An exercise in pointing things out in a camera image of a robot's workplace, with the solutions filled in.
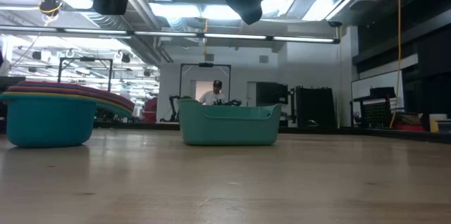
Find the black cap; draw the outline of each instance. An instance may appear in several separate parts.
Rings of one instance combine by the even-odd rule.
[[[220,80],[213,81],[213,87],[223,88],[223,83]]]

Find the white shirt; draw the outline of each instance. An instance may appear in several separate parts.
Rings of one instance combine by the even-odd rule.
[[[221,100],[223,104],[226,102],[226,97],[223,95],[223,93],[215,94],[213,91],[208,91],[207,93],[202,95],[202,97],[199,99],[199,102],[201,104],[214,105],[217,104],[218,100]]]

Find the teal bowl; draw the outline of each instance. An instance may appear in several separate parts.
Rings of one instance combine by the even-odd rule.
[[[18,147],[74,147],[92,134],[96,104],[70,97],[3,95],[6,136]]]

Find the wooden floor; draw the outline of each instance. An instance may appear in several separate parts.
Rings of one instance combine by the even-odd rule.
[[[451,223],[451,146],[280,135],[189,147],[179,132],[96,130],[83,147],[0,139],[0,223]]]

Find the teal plastic tub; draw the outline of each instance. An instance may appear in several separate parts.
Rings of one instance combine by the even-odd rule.
[[[96,103],[70,97],[2,95],[6,136],[18,147],[74,147],[92,134]]]
[[[193,99],[181,99],[178,109],[186,144],[268,146],[277,140],[282,105],[203,106]]]

